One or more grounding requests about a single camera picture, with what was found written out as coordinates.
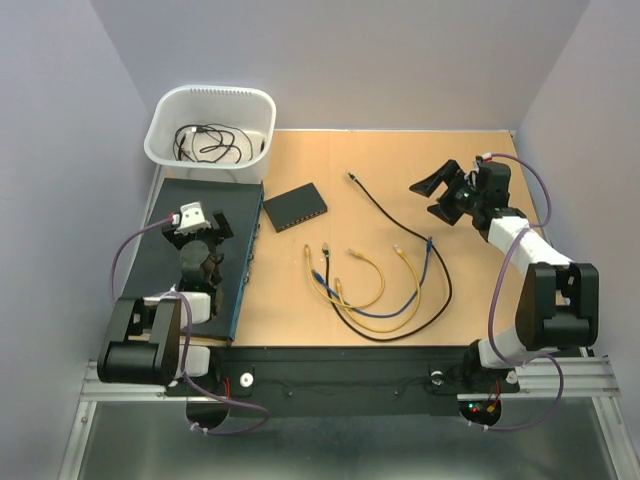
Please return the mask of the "small black network switch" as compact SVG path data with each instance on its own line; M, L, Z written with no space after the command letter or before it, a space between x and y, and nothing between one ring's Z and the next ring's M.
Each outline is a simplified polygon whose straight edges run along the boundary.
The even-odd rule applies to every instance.
M313 183L266 200L264 210L276 233L323 215L328 206Z

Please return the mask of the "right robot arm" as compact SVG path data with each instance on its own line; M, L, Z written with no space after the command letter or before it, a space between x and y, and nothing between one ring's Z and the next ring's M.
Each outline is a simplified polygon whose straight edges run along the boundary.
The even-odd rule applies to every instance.
M547 219L532 223L511 206L509 164L516 159L486 153L475 158L470 171L449 159L409 188L429 197L442 187L443 194L428 212L450 226L469 216L480 236L504 255L490 301L487 335L467 348L460 366L461 381L472 390L484 389L496 374L524 366L546 350L588 347L598 336L599 272L591 263L560 253L539 234ZM522 275L522 290L512 326L496 332L497 304L510 266Z

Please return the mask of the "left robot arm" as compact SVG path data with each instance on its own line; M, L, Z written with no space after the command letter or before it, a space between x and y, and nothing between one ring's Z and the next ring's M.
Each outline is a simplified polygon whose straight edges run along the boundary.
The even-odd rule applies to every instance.
M136 237L160 227L179 253L181 277L176 288L147 297L115 297L114 276L124 248ZM118 247L109 273L113 310L97 361L104 383L169 385L186 371L183 329L217 314L216 297L224 256L217 247L233 237L221 211L206 216L199 204L151 223L129 235Z

